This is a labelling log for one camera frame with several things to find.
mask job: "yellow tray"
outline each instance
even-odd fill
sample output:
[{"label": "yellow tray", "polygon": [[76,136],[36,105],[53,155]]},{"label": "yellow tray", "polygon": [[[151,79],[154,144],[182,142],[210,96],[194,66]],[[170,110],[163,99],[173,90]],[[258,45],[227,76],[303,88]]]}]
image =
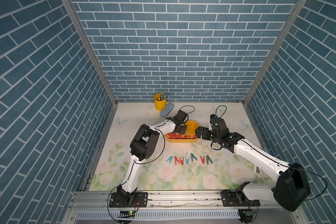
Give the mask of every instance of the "yellow tray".
[{"label": "yellow tray", "polygon": [[191,136],[192,138],[178,138],[178,139],[175,139],[175,138],[171,138],[173,137],[173,133],[168,133],[166,134],[166,138],[167,138],[167,141],[169,142],[176,142],[176,143],[192,143],[192,142],[196,142],[198,139],[197,139],[197,136],[195,134],[195,130],[199,127],[199,124],[193,120],[189,120],[187,121],[187,123],[185,123],[185,125],[187,126],[187,130],[186,130],[186,133],[185,135],[183,136]]}]

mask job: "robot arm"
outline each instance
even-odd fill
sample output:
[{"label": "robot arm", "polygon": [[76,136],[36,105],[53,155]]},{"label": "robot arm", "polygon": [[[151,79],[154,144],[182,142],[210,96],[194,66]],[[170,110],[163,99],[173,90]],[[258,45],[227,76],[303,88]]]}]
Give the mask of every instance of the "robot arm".
[{"label": "robot arm", "polygon": [[141,125],[130,144],[132,156],[128,172],[122,184],[117,187],[117,193],[125,205],[129,206],[133,203],[139,175],[145,161],[152,156],[158,138],[170,132],[185,134],[187,126],[184,125],[184,121],[186,118],[187,114],[179,110],[177,115],[173,118],[166,118],[162,123],[151,126]]},{"label": "robot arm", "polygon": [[276,201],[283,208],[295,211],[310,194],[306,173],[300,164],[289,164],[275,158],[251,144],[241,134],[229,132],[224,120],[215,114],[210,116],[210,127],[197,128],[197,137],[220,144],[221,147],[215,150],[226,148],[251,161],[254,164],[253,173],[259,174],[260,170],[263,170],[276,182],[276,184],[243,183],[236,189],[237,199],[240,202],[246,200]]}]

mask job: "brick wallpaper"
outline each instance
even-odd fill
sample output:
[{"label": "brick wallpaper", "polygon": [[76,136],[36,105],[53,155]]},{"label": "brick wallpaper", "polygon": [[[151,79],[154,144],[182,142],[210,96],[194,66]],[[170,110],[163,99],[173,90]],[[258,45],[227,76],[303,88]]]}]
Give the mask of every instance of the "brick wallpaper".
[{"label": "brick wallpaper", "polygon": [[0,0],[0,224],[62,221],[111,107],[60,0]]},{"label": "brick wallpaper", "polygon": [[306,2],[248,108],[271,154],[325,177],[302,207],[310,223],[335,224],[336,0]]},{"label": "brick wallpaper", "polygon": [[295,0],[74,0],[118,101],[241,101]]}]

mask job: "mounting plate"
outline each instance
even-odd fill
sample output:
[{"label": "mounting plate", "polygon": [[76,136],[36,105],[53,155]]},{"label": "mounting plate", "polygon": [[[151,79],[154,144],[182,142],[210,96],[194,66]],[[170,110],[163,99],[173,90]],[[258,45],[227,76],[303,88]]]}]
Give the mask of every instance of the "mounting plate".
[{"label": "mounting plate", "polygon": [[[233,190],[223,190],[221,192],[221,199],[223,201],[224,207],[249,207],[250,202],[245,201],[242,205],[239,204],[236,200],[236,192]],[[260,206],[259,200],[254,200],[257,206]]]},{"label": "mounting plate", "polygon": [[[136,192],[134,198],[139,200],[140,208],[147,207],[147,200],[148,200],[147,192]],[[132,205],[126,206],[124,203],[120,201],[120,196],[118,195],[118,193],[115,192],[111,194],[111,200],[108,206],[110,208],[131,208],[134,207],[134,203]]]}]

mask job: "floral table mat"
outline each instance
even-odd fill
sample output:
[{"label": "floral table mat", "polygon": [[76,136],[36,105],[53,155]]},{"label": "floral table mat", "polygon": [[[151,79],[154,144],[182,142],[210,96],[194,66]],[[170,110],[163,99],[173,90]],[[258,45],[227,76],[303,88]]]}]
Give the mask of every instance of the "floral table mat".
[{"label": "floral table mat", "polygon": [[[215,114],[219,105],[227,106],[222,116],[230,132],[238,132],[252,144],[260,147],[246,112],[241,103],[174,103],[169,116],[179,108],[192,105],[195,111],[189,119],[200,126],[209,127],[209,116]],[[182,109],[191,112],[191,107]],[[219,107],[217,114],[223,114]],[[95,171],[90,191],[109,191],[122,183],[131,157],[130,143],[142,124],[153,125],[164,121],[154,103],[119,103],[106,143]],[[210,141],[198,139],[195,143],[170,143],[154,162],[145,164],[139,177],[138,190],[218,190],[235,189],[245,181],[271,183],[265,173],[252,172],[253,164],[227,149],[213,150]],[[163,138],[148,161],[162,151]]]}]

